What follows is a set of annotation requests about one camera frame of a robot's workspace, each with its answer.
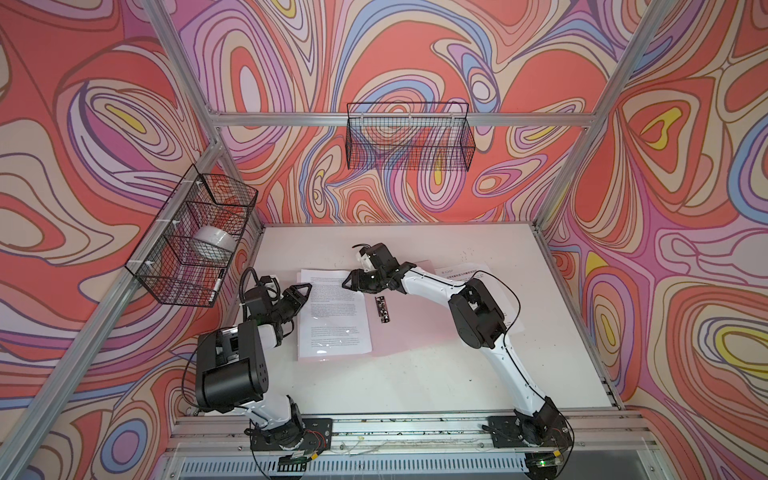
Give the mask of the printed paper sheet top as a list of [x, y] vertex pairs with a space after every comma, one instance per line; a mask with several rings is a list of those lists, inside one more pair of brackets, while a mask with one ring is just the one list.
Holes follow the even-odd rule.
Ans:
[[365, 296], [342, 287], [349, 271], [302, 269], [300, 283], [311, 286], [298, 315], [298, 360], [321, 362], [372, 353]]

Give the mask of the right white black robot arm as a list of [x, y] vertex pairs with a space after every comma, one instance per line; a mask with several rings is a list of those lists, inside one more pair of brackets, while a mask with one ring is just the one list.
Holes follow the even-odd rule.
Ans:
[[362, 268], [350, 271], [342, 281], [344, 289], [369, 295], [395, 291], [448, 309], [459, 338], [484, 354], [510, 393], [520, 441], [529, 446], [541, 446], [557, 437], [569, 443], [573, 441], [573, 429], [565, 416], [539, 389], [508, 344], [511, 325], [481, 279], [449, 280], [411, 262], [376, 266], [367, 256], [361, 263]]

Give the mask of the printed paper sheet bottom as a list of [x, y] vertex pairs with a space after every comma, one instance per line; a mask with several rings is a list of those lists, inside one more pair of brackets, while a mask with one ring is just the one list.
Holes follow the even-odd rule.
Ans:
[[438, 276], [457, 282], [464, 282], [471, 277], [477, 278], [482, 271], [490, 272], [490, 269], [486, 264], [471, 262], [435, 268]]

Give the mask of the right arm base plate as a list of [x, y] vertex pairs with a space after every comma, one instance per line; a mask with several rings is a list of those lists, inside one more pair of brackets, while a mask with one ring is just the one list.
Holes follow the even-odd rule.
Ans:
[[531, 447], [564, 450], [573, 443], [572, 431], [562, 416], [550, 423], [524, 416], [489, 416], [480, 425], [495, 448]]

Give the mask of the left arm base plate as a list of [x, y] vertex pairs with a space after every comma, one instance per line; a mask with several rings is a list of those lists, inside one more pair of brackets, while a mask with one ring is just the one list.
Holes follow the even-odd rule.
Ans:
[[290, 420], [282, 426], [268, 430], [250, 426], [244, 430], [254, 452], [322, 452], [331, 446], [333, 420], [328, 417]]

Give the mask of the printed paper sheet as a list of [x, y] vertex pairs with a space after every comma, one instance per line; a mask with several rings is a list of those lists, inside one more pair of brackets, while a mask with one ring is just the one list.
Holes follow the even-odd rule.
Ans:
[[464, 282], [471, 277], [477, 278], [482, 271], [490, 272], [490, 269], [486, 264], [471, 262], [435, 268], [438, 276], [457, 282]]
[[298, 315], [298, 360], [321, 362], [372, 353], [365, 296], [342, 287], [349, 271], [302, 269], [300, 283], [311, 286]]

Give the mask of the pink folder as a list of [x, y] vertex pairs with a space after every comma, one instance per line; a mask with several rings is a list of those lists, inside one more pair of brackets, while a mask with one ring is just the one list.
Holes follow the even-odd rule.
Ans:
[[[363, 295], [373, 346], [372, 353], [366, 356], [389, 356], [452, 342], [459, 338], [445, 304], [389, 290], [377, 295]], [[380, 322], [375, 304], [376, 296], [386, 298], [390, 314], [389, 323]]]

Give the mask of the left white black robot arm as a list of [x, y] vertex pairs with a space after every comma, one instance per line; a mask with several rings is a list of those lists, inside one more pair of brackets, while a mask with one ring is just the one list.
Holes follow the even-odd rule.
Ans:
[[298, 448], [306, 427], [297, 403], [270, 390], [266, 352], [294, 332], [311, 291], [309, 283], [301, 283], [277, 295], [259, 284], [239, 294], [241, 323], [198, 341], [195, 400], [201, 411], [240, 410], [251, 422], [251, 437], [271, 448]]

